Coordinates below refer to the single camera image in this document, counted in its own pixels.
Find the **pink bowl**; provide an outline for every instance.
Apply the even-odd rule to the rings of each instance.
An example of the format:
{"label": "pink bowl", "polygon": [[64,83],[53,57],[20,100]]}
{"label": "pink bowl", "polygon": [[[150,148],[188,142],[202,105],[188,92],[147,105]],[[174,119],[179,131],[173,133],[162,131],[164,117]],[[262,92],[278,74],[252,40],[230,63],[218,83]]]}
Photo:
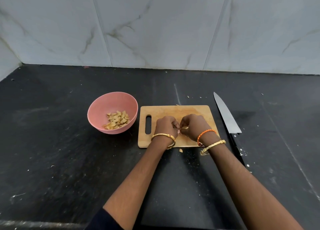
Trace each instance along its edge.
{"label": "pink bowl", "polygon": [[[107,113],[115,113],[116,111],[122,112],[124,110],[130,118],[130,122],[126,126],[114,130],[106,130],[102,127],[102,125],[109,123]],[[115,91],[104,94],[94,100],[88,109],[88,120],[97,130],[114,135],[129,129],[136,121],[137,114],[137,100],[130,94]]]}

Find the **black knife handle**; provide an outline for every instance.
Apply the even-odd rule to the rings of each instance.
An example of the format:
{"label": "black knife handle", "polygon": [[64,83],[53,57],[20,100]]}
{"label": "black knife handle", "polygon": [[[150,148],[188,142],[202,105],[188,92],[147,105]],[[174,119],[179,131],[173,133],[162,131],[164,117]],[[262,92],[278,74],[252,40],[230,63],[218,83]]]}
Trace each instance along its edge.
{"label": "black knife handle", "polygon": [[232,147],[233,154],[235,155],[236,158],[238,158],[238,160],[244,166],[246,166],[245,163],[243,162],[242,156],[240,155],[240,149],[243,150],[243,148],[242,148],[241,143],[239,141],[239,135],[237,133],[231,133],[229,135],[230,135],[231,142],[233,144],[233,147]]}

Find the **food scrap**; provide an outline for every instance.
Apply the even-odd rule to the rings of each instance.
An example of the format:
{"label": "food scrap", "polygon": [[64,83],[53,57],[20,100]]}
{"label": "food scrap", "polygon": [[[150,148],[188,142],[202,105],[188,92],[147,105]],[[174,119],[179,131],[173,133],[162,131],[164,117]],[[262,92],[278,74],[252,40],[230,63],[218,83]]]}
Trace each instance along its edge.
{"label": "food scrap", "polygon": [[126,113],[126,111],[123,111],[122,113],[117,111],[116,113],[107,113],[106,115],[110,121],[102,126],[106,130],[118,129],[130,122],[129,115]]}

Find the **dark sleeve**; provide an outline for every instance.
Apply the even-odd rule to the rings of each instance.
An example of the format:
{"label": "dark sleeve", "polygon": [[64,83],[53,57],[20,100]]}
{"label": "dark sleeve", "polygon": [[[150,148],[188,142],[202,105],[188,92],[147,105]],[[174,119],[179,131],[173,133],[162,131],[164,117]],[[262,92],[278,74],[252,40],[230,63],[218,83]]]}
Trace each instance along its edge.
{"label": "dark sleeve", "polygon": [[123,230],[123,228],[120,227],[108,212],[101,208],[94,215],[85,230]]}

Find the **chef's knife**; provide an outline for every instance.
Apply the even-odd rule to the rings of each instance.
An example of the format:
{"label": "chef's knife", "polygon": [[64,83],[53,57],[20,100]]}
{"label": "chef's knife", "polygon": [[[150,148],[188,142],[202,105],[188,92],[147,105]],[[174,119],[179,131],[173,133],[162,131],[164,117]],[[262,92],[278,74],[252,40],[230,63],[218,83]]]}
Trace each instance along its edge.
{"label": "chef's knife", "polygon": [[239,141],[239,134],[242,133],[238,124],[236,123],[234,117],[230,113],[230,110],[226,106],[226,104],[222,101],[222,99],[216,94],[215,92],[213,93],[214,99],[217,103],[218,109],[220,111],[222,120],[224,124],[226,125],[226,129],[228,130],[228,133],[230,135],[230,139],[233,144],[233,153],[234,155],[238,158],[238,160],[243,164],[243,159],[242,159],[242,153],[245,153],[243,151],[243,148],[241,146],[241,143]]}

